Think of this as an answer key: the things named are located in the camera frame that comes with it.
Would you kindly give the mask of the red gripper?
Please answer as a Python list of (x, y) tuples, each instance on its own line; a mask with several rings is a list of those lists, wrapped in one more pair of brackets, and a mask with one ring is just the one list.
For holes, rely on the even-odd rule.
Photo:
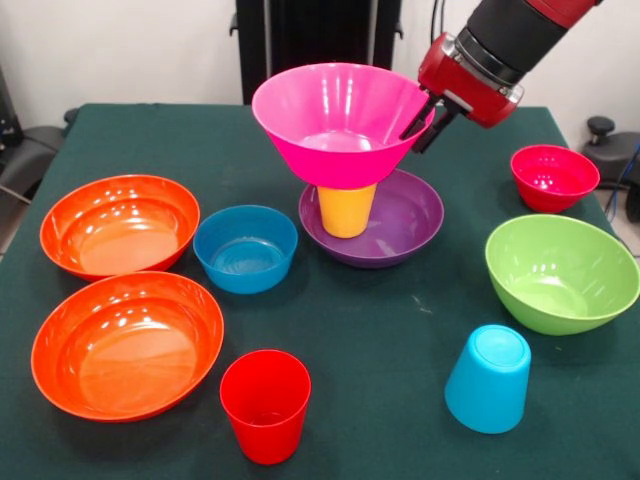
[(445, 108), (427, 124), (427, 118), (443, 99), (459, 106), (468, 119), (491, 128), (513, 113), (524, 94), (521, 85), (501, 84), (476, 67), (449, 33), (440, 35), (429, 48), (419, 67), (418, 81), (431, 95), (400, 134), (401, 140), (419, 134), (411, 147), (418, 154), (423, 154), (458, 115), (456, 109)]

